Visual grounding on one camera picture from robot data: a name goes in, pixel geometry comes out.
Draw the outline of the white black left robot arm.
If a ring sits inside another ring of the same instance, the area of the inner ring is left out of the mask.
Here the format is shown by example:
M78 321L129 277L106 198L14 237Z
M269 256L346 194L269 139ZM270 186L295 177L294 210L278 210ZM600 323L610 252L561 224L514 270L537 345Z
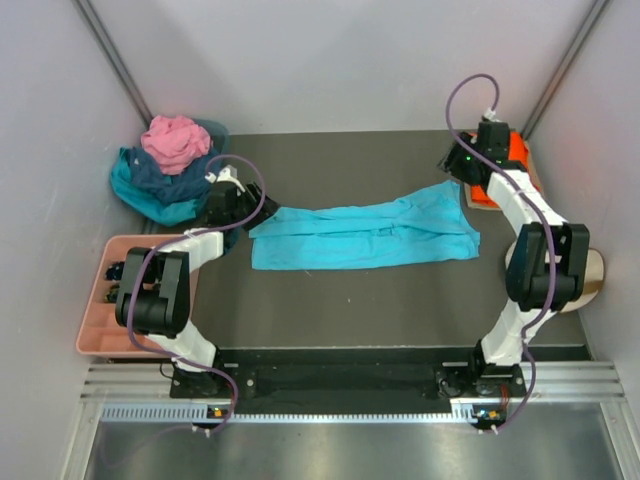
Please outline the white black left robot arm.
M126 254L115 303L119 326L135 339L168 352L173 365L170 396L208 398L231 390L218 348L190 319L191 274L229 253L240 228L273 217L281 205L252 182L242 188L225 181L212 189L204 224L161 242L160 248L134 246Z

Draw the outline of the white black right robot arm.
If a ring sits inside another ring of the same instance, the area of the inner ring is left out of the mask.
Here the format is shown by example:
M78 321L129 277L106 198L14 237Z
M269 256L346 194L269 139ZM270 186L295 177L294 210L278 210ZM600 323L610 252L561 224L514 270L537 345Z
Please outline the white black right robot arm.
M475 133L460 134L439 164L454 178L480 187L515 234L505 272L507 304L467 367L439 381L442 393L453 398L492 394L515 375L538 329L583 293L589 230L547 204L525 166L510 159L510 143L509 126L484 117Z

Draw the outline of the light blue t shirt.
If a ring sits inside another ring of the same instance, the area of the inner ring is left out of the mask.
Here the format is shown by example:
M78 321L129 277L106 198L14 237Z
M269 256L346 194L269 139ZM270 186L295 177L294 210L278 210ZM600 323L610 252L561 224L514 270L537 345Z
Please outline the light blue t shirt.
M481 235L452 181L369 206L282 207L249 232L251 265L261 271L367 270L472 260Z

